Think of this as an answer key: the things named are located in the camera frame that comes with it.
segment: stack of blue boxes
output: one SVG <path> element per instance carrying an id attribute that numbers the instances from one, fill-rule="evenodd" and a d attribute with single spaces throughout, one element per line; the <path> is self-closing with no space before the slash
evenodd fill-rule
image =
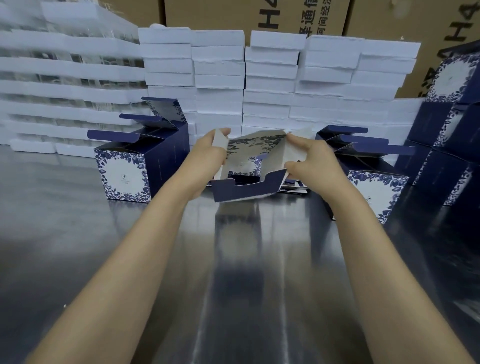
<path id="1" fill-rule="evenodd" d="M 395 167 L 408 183 L 446 206 L 478 211 L 480 193 L 480 41 L 443 50 L 441 64 L 405 143 L 413 156 Z"/>

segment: brown cardboard box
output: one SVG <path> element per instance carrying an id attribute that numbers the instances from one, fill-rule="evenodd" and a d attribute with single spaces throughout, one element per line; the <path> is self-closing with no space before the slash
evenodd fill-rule
<path id="1" fill-rule="evenodd" d="M 165 0 L 167 26 L 281 33 L 343 32 L 350 0 Z"/>
<path id="2" fill-rule="evenodd" d="M 397 97 L 428 91 L 444 48 L 480 38 L 480 5 L 470 0 L 353 0 L 346 36 L 421 42 L 413 73 Z"/>
<path id="3" fill-rule="evenodd" d="M 163 0 L 105 0 L 103 4 L 139 27 L 147 28 L 153 23 L 165 24 Z"/>

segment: stainless steel table surface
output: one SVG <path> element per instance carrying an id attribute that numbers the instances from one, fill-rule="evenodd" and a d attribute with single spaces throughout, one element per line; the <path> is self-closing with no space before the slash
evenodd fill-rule
<path id="1" fill-rule="evenodd" d="M 475 351 L 478 323 L 439 288 L 412 213 L 401 212 L 408 200 L 387 231 Z M 0 146 L 0 363 L 25 359 L 145 207 L 107 200 L 92 159 Z M 444 213 L 428 216 L 422 231 L 437 231 Z M 133 363 L 371 362 L 336 225 L 318 196 L 217 204 L 206 190 L 188 204 Z"/>

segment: person's left hand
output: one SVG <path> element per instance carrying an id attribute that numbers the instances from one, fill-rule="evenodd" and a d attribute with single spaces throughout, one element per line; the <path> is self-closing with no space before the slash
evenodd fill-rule
<path id="1" fill-rule="evenodd" d="M 220 129 L 223 135 L 230 134 L 230 128 Z M 213 179 L 227 158 L 227 151 L 212 146 L 215 130 L 210 131 L 197 143 L 188 154 L 179 170 L 172 176 L 171 181 L 180 187 L 189 200 L 200 197 L 207 183 Z"/>

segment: person's left arm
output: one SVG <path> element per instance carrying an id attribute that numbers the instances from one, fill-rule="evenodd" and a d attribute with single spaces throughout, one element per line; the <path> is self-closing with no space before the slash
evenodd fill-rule
<path id="1" fill-rule="evenodd" d="M 227 135 L 229 129 L 222 129 Z M 65 310 L 29 364 L 130 363 L 160 288 L 188 201 L 226 158 L 215 132 L 199 139 L 112 256 Z"/>

